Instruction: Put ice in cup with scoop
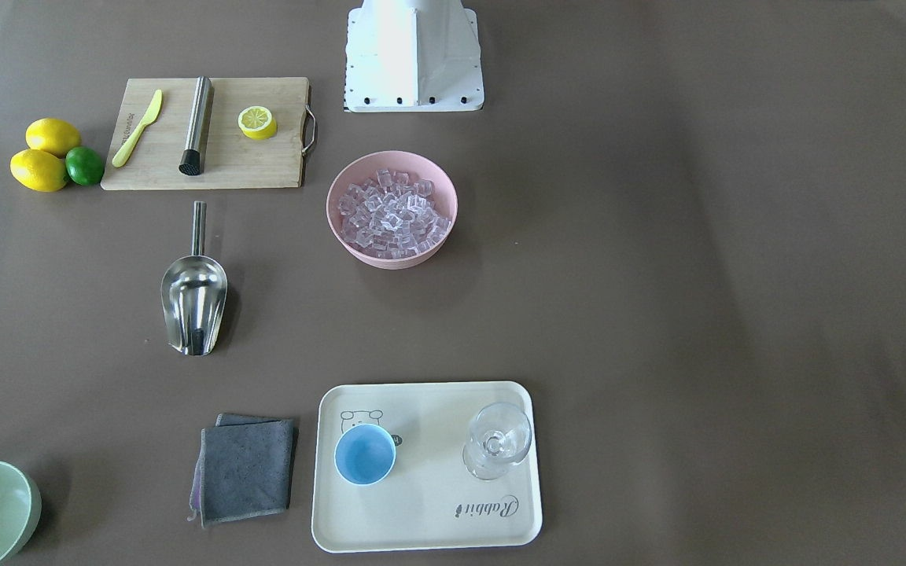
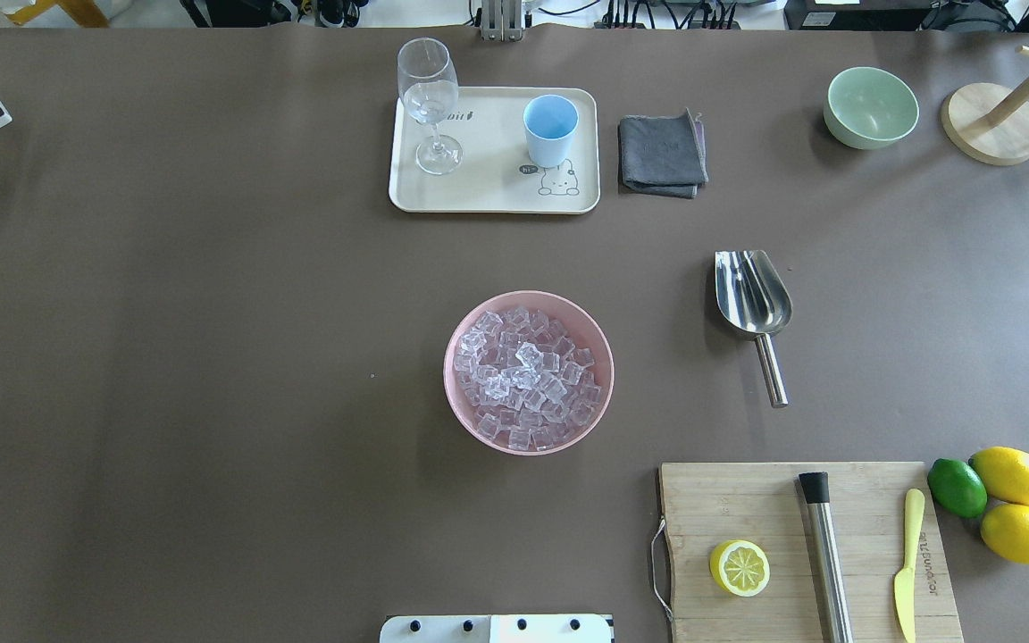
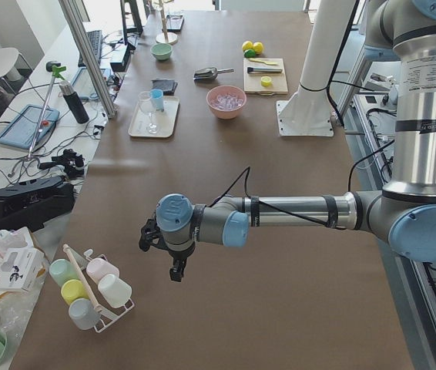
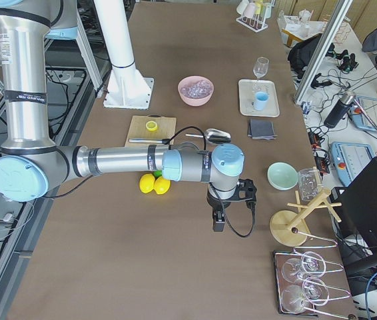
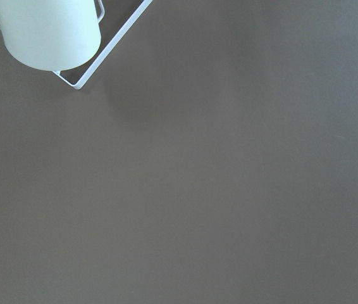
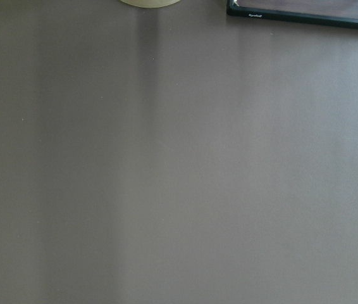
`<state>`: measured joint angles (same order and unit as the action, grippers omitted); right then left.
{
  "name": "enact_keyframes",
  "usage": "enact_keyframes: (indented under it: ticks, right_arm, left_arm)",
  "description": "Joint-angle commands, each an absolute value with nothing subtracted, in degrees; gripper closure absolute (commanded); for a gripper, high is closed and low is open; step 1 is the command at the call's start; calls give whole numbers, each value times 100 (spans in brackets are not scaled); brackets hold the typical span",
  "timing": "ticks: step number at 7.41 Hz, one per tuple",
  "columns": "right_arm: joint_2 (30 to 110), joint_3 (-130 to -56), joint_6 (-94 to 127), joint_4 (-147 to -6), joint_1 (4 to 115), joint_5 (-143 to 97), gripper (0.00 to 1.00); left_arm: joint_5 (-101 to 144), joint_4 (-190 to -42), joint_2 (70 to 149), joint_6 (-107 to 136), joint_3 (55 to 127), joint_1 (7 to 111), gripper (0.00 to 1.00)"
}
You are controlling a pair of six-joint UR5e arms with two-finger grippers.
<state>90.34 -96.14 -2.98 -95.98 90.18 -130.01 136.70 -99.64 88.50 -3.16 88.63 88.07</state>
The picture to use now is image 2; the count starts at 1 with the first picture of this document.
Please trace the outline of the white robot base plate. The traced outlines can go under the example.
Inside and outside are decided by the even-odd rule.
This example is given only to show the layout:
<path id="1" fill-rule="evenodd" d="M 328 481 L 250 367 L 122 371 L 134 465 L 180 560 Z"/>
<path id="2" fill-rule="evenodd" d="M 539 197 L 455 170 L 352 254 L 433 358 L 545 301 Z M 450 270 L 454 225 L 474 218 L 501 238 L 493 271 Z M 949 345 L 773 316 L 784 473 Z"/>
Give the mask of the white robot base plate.
<path id="1" fill-rule="evenodd" d="M 614 642 L 611 615 L 397 615 L 385 620 L 380 642 Z"/>

